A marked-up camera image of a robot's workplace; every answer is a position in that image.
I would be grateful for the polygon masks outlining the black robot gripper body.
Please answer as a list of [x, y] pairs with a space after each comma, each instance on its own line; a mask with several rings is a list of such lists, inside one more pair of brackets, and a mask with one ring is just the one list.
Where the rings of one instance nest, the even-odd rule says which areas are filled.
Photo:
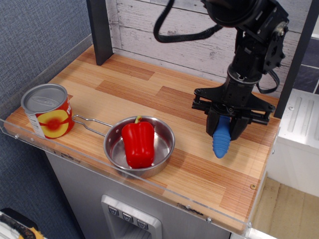
[[248, 124], [267, 125], [275, 106], [252, 94], [254, 85], [239, 83], [233, 79], [215, 88], [197, 88], [192, 108], [210, 111], [219, 116], [228, 116], [233, 120], [244, 119]]

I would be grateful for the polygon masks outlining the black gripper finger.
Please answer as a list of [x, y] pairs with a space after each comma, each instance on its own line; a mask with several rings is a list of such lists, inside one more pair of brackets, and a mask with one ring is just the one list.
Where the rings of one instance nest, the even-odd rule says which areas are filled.
[[214, 109], [209, 109], [206, 119], [206, 132], [210, 136], [213, 136], [214, 132], [216, 131], [220, 116], [221, 115]]
[[250, 123], [249, 118], [235, 118], [233, 117], [230, 121], [230, 137], [231, 141], [236, 140], [242, 132], [246, 129], [248, 123]]

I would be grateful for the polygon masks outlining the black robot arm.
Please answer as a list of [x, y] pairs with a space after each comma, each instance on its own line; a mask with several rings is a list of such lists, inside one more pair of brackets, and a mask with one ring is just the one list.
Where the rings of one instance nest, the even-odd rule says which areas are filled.
[[288, 13], [275, 0], [205, 0], [209, 16], [221, 27], [237, 30], [235, 56], [223, 85], [195, 89], [192, 107], [207, 114], [206, 132], [213, 136], [222, 116], [230, 118], [236, 140], [248, 124], [267, 125], [275, 106], [254, 96], [263, 75], [280, 83], [274, 68], [285, 58], [283, 43]]

